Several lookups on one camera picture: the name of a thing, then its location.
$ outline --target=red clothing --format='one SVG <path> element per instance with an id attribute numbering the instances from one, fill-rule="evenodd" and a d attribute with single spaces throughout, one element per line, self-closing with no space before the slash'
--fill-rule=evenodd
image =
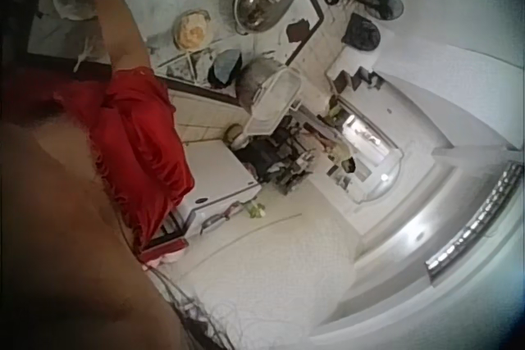
<path id="1" fill-rule="evenodd" d="M 88 130 L 98 173 L 134 231 L 135 248 L 144 248 L 194 187 L 166 87 L 146 67 L 118 71 L 109 83 L 33 70 L 21 77 L 7 86 L 4 116 L 20 121 L 60 103 Z"/>

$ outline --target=cloth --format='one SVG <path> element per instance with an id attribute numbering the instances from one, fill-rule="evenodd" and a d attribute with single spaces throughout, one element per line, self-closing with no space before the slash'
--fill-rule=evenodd
<path id="1" fill-rule="evenodd" d="M 24 123 L 53 105 L 88 132 L 97 172 L 140 252 L 194 187 L 166 87 L 146 67 L 120 70 L 109 83 L 41 70 L 8 80 L 3 106 L 8 121 Z"/>

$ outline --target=table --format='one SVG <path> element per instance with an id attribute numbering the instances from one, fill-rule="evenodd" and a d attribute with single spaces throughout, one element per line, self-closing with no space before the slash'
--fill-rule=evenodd
<path id="1" fill-rule="evenodd" d="M 212 59 L 220 51 L 238 48 L 246 64 L 258 56 L 270 56 L 289 65 L 324 20 L 317 0 L 295 0 L 281 22 L 262 34 L 239 35 L 234 24 L 225 20 L 221 0 L 126 0 L 140 32 L 148 45 L 153 68 L 163 78 L 169 89 L 185 91 L 222 102 L 238 104 L 233 87 L 222 91 L 212 90 L 206 81 Z M 19 54 L 30 64 L 50 66 L 71 72 L 76 58 L 82 52 L 84 39 L 96 34 L 98 22 L 70 21 L 59 17 L 53 0 L 32 0 L 25 6 L 22 21 L 23 39 Z M 171 29 L 175 19 L 189 9 L 205 9 L 215 21 L 216 35 L 210 47 L 191 57 L 177 50 L 172 42 Z M 291 43 L 286 29 L 289 25 L 305 20 L 310 28 L 302 40 Z M 102 56 L 82 65 L 79 77 L 110 75 L 108 58 Z"/>

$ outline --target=skin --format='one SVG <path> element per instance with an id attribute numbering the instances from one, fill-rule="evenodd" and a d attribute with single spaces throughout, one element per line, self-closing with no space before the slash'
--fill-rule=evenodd
<path id="1" fill-rule="evenodd" d="M 95 3 L 113 69 L 150 66 L 124 0 Z M 0 139 L 2 344 L 187 348 L 128 247 L 85 132 L 60 116 L 30 129 L 0 124 Z"/>

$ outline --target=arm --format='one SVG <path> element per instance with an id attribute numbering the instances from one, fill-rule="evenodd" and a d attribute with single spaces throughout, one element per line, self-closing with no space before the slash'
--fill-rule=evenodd
<path id="1" fill-rule="evenodd" d="M 94 0 L 113 70 L 151 67 L 148 49 L 124 0 Z"/>

